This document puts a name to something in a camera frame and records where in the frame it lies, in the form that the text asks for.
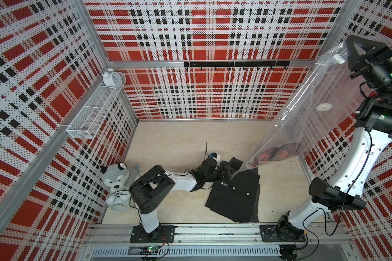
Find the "clear plastic vacuum bag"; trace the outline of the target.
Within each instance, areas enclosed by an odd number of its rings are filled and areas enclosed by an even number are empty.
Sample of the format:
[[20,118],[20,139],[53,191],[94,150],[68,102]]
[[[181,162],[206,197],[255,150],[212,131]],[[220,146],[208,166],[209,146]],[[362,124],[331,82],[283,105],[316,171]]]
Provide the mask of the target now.
[[233,177],[239,172],[274,163],[248,165],[255,155],[269,147],[294,142],[297,144],[294,157],[306,152],[358,110],[364,100],[359,92],[364,78],[350,78],[348,56],[347,44],[343,41],[316,59],[312,71],[272,120],[265,136]]

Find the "red black plaid shirt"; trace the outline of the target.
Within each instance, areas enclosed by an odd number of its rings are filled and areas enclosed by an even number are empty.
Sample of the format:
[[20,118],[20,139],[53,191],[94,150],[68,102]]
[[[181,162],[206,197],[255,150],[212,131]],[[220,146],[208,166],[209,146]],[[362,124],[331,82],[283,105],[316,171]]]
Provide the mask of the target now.
[[296,155],[297,144],[292,142],[281,147],[269,147],[260,151],[255,155],[248,165],[250,167],[257,167],[265,162],[282,161],[288,158],[292,158]]

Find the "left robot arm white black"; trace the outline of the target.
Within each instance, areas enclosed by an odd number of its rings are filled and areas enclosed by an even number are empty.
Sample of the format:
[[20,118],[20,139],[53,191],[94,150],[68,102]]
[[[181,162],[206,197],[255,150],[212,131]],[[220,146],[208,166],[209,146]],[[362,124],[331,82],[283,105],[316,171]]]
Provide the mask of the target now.
[[206,183],[230,179],[235,170],[230,165],[220,165],[220,157],[207,157],[196,168],[185,174],[165,170],[156,165],[129,187],[133,208],[138,210],[140,224],[145,233],[151,234],[160,228],[157,208],[171,191],[194,192]]

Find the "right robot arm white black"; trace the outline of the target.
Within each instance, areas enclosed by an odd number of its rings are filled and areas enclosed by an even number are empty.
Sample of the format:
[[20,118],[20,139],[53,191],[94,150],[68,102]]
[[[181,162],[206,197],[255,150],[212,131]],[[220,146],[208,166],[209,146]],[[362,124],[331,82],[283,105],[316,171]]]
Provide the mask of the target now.
[[350,78],[362,76],[375,95],[365,96],[356,111],[353,140],[335,175],[328,182],[314,178],[308,199],[281,216],[275,231],[284,238],[299,239],[312,221],[331,211],[364,209],[364,182],[392,142],[392,50],[383,42],[354,35],[346,45]]

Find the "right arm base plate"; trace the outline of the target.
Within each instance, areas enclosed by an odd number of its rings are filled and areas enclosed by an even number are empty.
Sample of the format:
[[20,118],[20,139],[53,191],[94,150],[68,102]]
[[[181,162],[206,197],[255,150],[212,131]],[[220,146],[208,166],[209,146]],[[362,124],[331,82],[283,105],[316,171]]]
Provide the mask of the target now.
[[284,226],[260,225],[260,235],[263,242],[306,242],[304,230],[298,229],[291,224]]

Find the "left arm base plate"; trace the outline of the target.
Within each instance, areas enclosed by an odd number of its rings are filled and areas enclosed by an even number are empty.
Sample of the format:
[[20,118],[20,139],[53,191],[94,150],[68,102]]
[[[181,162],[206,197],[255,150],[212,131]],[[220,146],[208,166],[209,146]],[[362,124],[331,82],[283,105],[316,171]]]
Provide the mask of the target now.
[[130,237],[130,243],[172,243],[175,237],[176,227],[173,225],[161,225],[153,232],[147,233],[142,225],[134,226]]

